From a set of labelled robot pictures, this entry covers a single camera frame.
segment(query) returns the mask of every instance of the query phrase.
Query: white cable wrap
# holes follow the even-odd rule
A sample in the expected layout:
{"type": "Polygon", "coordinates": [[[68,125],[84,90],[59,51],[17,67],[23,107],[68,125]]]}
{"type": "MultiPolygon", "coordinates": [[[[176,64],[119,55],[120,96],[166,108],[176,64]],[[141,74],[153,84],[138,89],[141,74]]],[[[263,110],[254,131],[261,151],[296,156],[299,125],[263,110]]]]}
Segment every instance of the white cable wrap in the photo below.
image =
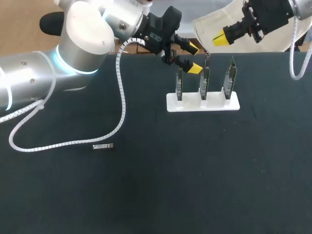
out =
{"type": "Polygon", "coordinates": [[[296,37],[297,37],[297,28],[298,28],[298,19],[295,16],[294,17],[293,34],[292,34],[291,53],[290,53],[290,59],[289,59],[289,70],[290,70],[290,73],[291,73],[291,77],[294,80],[299,80],[299,79],[301,79],[303,77],[304,73],[306,72],[307,66],[309,64],[310,57],[312,55],[312,44],[311,44],[310,47],[309,47],[309,50],[307,52],[307,55],[306,55],[306,57],[305,57],[305,59],[303,61],[300,73],[299,73],[299,75],[296,76],[294,74],[294,71],[293,71],[293,52],[294,52],[294,44],[296,42],[296,37]]]}
{"type": "Polygon", "coordinates": [[[44,104],[48,101],[48,99],[52,95],[54,88],[55,88],[56,76],[55,76],[54,66],[53,66],[52,62],[50,61],[50,59],[44,53],[40,52],[47,59],[49,65],[51,67],[51,71],[53,74],[52,85],[51,85],[48,96],[44,100],[36,101],[36,102],[30,104],[29,106],[21,109],[21,110],[15,111],[14,113],[12,113],[10,115],[7,115],[5,117],[0,118],[0,123],[5,122],[7,120],[15,118],[15,117],[33,109],[34,107],[36,107],[28,116],[26,116],[21,122],[19,122],[18,125],[12,130],[10,137],[9,137],[9,143],[10,143],[11,147],[17,151],[20,151],[20,152],[30,153],[30,152],[38,152],[38,151],[44,151],[44,150],[49,150],[49,149],[53,149],[53,148],[63,147],[63,146],[67,146],[67,145],[94,143],[94,142],[105,140],[105,139],[113,136],[121,128],[121,126],[124,122],[125,116],[126,116],[126,100],[125,100],[125,94],[123,91],[121,74],[120,74],[120,58],[121,58],[121,54],[122,54],[123,50],[125,49],[125,47],[128,44],[133,43],[133,42],[139,43],[141,45],[145,45],[144,40],[137,39],[137,38],[129,38],[126,42],[124,42],[122,44],[122,46],[120,47],[120,49],[118,51],[117,57],[116,57],[116,74],[117,74],[117,80],[118,80],[120,96],[121,96],[122,113],[121,113],[121,118],[120,118],[119,124],[117,125],[117,127],[112,132],[110,132],[109,134],[107,134],[105,136],[94,138],[94,139],[68,141],[68,142],[64,142],[64,143],[59,143],[59,144],[54,144],[54,145],[49,145],[49,146],[44,146],[44,147],[36,147],[36,148],[32,148],[32,149],[23,149],[23,148],[20,148],[14,144],[13,137],[14,137],[15,133],[19,130],[19,128],[24,123],[26,123],[29,119],[31,119],[39,110],[42,110],[44,108],[44,104]]]}

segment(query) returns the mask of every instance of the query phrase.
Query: wooden floor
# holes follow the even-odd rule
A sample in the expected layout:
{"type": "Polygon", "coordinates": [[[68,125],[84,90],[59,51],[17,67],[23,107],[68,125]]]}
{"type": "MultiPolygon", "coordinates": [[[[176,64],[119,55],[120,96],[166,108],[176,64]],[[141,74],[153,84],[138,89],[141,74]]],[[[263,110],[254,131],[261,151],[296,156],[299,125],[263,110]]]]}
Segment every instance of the wooden floor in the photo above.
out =
{"type": "Polygon", "coordinates": [[[59,37],[39,28],[40,18],[54,11],[61,9],[53,0],[0,0],[0,56],[55,47],[59,37]]]}

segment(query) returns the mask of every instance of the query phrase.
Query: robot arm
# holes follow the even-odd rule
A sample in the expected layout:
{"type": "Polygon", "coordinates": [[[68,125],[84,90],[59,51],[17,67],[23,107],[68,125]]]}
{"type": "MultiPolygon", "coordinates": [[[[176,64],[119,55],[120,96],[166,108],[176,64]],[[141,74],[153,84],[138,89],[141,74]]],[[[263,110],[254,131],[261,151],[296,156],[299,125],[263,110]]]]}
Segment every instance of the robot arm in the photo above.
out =
{"type": "Polygon", "coordinates": [[[143,15],[142,5],[134,0],[54,0],[63,12],[51,13],[40,21],[41,29],[61,36],[59,45],[48,52],[31,52],[0,57],[0,108],[41,99],[50,90],[56,70],[55,91],[86,87],[114,45],[138,37],[154,54],[162,53],[166,64],[176,63],[185,72],[199,73],[195,63],[182,61],[171,50],[176,42],[196,54],[198,49],[175,34],[181,12],[170,7],[162,18],[143,15]]]}
{"type": "Polygon", "coordinates": [[[244,18],[224,27],[214,38],[216,46],[231,45],[245,34],[259,43],[264,35],[288,24],[288,19],[304,20],[312,16],[311,0],[249,0],[244,2],[244,18]]]}

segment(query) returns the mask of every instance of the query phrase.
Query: black table surface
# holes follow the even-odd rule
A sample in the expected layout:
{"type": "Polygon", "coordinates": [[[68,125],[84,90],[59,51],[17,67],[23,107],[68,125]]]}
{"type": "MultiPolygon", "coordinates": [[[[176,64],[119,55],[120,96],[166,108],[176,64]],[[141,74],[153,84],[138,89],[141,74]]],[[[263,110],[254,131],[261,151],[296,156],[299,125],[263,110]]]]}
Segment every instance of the black table surface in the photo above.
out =
{"type": "MultiPolygon", "coordinates": [[[[219,91],[231,55],[211,59],[219,91]]],[[[296,55],[295,67],[304,54],[296,55]]],[[[125,55],[127,114],[107,140],[24,154],[0,125],[0,233],[294,234],[312,233],[312,67],[289,75],[289,54],[237,54],[235,112],[168,113],[176,66],[125,55]]],[[[201,64],[204,56],[195,58],[201,64]]],[[[198,76],[184,76],[184,92],[198,76]]],[[[102,136],[121,104],[115,56],[79,92],[55,93],[16,135],[21,147],[102,136]]]]}

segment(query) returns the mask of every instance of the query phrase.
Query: white stand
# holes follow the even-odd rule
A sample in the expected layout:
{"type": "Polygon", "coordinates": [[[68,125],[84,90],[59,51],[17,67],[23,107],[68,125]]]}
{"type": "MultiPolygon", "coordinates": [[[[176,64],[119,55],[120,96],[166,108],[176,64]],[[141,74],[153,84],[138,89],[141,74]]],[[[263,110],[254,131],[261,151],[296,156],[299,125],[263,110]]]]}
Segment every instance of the white stand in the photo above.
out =
{"type": "Polygon", "coordinates": [[[232,92],[231,99],[226,100],[223,92],[208,92],[207,100],[202,101],[200,92],[183,93],[182,101],[178,101],[176,93],[167,94],[168,112],[193,112],[193,111],[237,111],[239,101],[236,92],[232,92]]]}

